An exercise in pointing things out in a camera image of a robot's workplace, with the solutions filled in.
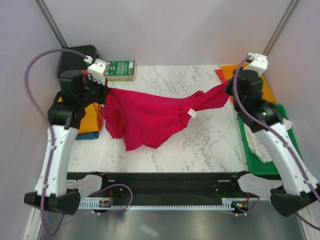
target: clothing tag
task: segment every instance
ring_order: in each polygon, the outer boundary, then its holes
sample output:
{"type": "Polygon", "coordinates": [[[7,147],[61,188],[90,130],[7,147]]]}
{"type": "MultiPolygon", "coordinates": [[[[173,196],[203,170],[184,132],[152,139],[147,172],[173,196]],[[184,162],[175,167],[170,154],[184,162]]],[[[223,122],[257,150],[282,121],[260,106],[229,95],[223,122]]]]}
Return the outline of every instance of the clothing tag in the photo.
{"type": "Polygon", "coordinates": [[[197,112],[195,110],[193,110],[192,108],[190,108],[190,110],[188,111],[188,114],[195,119],[197,116],[197,112]]]}

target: white marble surface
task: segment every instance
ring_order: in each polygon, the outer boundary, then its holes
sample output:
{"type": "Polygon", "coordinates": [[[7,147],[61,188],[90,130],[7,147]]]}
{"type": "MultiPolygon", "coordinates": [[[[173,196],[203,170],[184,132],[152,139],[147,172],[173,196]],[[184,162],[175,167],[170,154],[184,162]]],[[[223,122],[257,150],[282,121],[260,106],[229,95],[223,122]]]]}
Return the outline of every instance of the white marble surface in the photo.
{"type": "MultiPolygon", "coordinates": [[[[220,84],[216,65],[140,66],[133,82],[109,82],[114,88],[184,98],[220,84]]],[[[103,127],[99,139],[75,141],[69,172],[238,172],[245,169],[241,139],[230,101],[220,109],[197,112],[187,128],[158,149],[126,151],[103,127]]]]}

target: green plastic tray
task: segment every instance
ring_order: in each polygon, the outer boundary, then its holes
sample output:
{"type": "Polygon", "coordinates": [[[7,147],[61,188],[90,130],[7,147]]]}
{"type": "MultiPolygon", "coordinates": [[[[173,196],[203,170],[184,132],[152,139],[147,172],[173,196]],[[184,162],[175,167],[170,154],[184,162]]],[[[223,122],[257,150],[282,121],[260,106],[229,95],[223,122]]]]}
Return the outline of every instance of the green plastic tray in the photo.
{"type": "MultiPolygon", "coordinates": [[[[276,107],[278,108],[279,113],[282,115],[282,117],[285,119],[288,119],[288,116],[286,114],[284,106],[282,106],[280,104],[276,104],[276,107]]],[[[238,117],[237,119],[238,119],[239,126],[240,126],[240,132],[241,132],[242,142],[243,142],[243,146],[244,146],[244,153],[245,153],[245,157],[246,157],[246,162],[248,164],[249,172],[253,173],[254,175],[279,175],[279,172],[278,172],[275,164],[272,161],[263,163],[259,160],[259,158],[255,154],[253,154],[250,151],[249,146],[248,146],[248,140],[247,140],[246,133],[245,133],[244,122],[242,121],[242,119],[240,117],[238,117]]],[[[289,134],[289,137],[291,139],[292,144],[294,145],[295,149],[297,150],[297,152],[301,156],[298,145],[297,145],[297,141],[295,139],[295,135],[294,135],[294,132],[292,131],[292,129],[288,130],[288,134],[289,134]]]]}

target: white wall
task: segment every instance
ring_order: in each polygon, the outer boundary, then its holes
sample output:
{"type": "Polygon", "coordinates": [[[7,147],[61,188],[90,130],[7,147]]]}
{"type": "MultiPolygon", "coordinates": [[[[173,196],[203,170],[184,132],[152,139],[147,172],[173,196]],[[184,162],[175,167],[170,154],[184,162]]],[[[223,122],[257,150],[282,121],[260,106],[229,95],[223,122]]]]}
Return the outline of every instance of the white wall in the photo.
{"type": "MultiPolygon", "coordinates": [[[[1,0],[0,33],[0,239],[20,240],[31,210],[24,194],[37,183],[47,142],[23,75],[35,55],[59,45],[33,0],[1,0]]],[[[45,110],[58,90],[58,61],[59,54],[43,58],[30,76],[45,110]]]]}
{"type": "MultiPolygon", "coordinates": [[[[320,1],[300,1],[269,55],[267,82],[292,121],[303,161],[320,181],[320,1]]],[[[320,225],[320,204],[314,203],[320,225]]]]}
{"type": "Polygon", "coordinates": [[[147,65],[236,63],[263,52],[290,0],[44,0],[70,46],[147,65]]]}

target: red folded cloth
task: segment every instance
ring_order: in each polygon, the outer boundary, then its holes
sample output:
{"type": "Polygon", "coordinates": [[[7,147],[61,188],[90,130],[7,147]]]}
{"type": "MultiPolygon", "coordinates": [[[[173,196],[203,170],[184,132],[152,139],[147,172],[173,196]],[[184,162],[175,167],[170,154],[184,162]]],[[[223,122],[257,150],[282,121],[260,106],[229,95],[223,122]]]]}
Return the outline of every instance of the red folded cloth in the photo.
{"type": "Polygon", "coordinates": [[[206,93],[197,91],[186,98],[110,88],[103,108],[105,128],[114,139],[124,138],[127,151],[141,145],[156,149],[187,127],[190,110],[222,108],[229,97],[225,93],[227,85],[224,82],[206,93]]]}

